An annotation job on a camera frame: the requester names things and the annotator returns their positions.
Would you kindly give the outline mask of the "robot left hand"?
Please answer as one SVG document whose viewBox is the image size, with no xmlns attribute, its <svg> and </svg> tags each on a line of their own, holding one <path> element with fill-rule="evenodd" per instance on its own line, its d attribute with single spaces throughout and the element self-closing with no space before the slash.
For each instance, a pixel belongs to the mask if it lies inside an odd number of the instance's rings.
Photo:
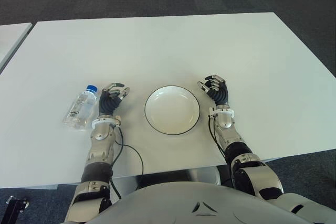
<svg viewBox="0 0 336 224">
<path fill-rule="evenodd" d="M 115 109 L 117 109 L 122 102 L 122 100 L 129 94 L 130 88 L 126 87 L 123 90 L 124 84 L 122 83 L 111 83 L 102 89 L 100 99 L 99 99 L 99 115 L 110 115 L 113 116 Z"/>
</svg>

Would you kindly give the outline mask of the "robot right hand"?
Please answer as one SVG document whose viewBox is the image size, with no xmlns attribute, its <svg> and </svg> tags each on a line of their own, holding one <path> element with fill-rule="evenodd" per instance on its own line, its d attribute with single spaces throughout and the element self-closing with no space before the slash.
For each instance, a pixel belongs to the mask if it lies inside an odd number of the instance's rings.
<svg viewBox="0 0 336 224">
<path fill-rule="evenodd" d="M 197 85 L 214 101 L 216 106 L 228 105 L 229 95 L 226 81 L 218 75 L 207 76 L 204 81 L 198 81 Z"/>
</svg>

